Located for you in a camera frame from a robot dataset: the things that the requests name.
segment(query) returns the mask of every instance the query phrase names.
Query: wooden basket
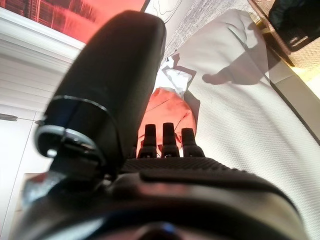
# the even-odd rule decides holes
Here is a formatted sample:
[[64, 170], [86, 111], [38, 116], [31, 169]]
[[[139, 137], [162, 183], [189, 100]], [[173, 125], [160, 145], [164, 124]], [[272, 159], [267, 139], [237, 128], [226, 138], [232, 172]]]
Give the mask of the wooden basket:
[[262, 22], [270, 30], [281, 50], [288, 56], [295, 67], [312, 68], [320, 64], [320, 38], [313, 40], [299, 50], [290, 50], [287, 44], [282, 40], [275, 28], [269, 22], [268, 15], [275, 0], [248, 0], [249, 4], [259, 15]]

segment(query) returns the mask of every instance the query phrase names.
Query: white wall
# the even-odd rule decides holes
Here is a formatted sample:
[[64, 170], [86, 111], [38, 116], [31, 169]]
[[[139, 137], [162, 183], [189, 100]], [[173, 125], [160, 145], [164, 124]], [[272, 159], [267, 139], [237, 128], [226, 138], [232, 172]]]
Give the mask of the white wall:
[[33, 144], [42, 116], [84, 43], [0, 8], [0, 239], [8, 240], [25, 173], [45, 172], [51, 160]]

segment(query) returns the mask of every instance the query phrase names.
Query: red picture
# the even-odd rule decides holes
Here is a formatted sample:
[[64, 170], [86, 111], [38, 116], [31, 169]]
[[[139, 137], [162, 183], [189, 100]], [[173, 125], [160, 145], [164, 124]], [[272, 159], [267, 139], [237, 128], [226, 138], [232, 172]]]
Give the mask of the red picture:
[[145, 0], [0, 0], [0, 7], [84, 43], [109, 19]]

